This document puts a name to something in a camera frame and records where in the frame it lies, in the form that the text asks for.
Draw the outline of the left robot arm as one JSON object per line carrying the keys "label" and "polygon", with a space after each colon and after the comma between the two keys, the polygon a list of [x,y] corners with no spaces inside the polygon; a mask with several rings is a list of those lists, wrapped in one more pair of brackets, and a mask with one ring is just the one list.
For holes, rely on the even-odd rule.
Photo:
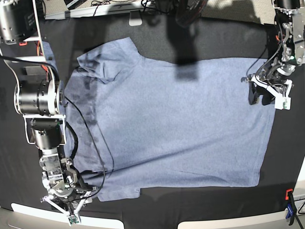
{"label": "left robot arm", "polygon": [[296,67],[305,63],[305,25],[300,12],[304,8],[303,0],[274,0],[274,25],[277,29],[278,47],[275,53],[258,70],[248,75],[248,103],[274,104],[275,109],[289,110],[293,88],[290,76]]}

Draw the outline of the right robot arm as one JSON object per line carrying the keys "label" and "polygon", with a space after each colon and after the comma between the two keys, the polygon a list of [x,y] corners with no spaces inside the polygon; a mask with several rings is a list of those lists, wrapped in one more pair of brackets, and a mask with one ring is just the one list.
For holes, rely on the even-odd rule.
{"label": "right robot arm", "polygon": [[16,79],[14,107],[24,119],[26,140],[42,153],[42,182],[48,192],[42,201],[62,213],[78,213],[92,201],[96,187],[84,182],[73,162],[79,140],[66,121],[62,82],[44,51],[36,1],[1,1],[0,42],[36,45],[34,56],[0,57]]}

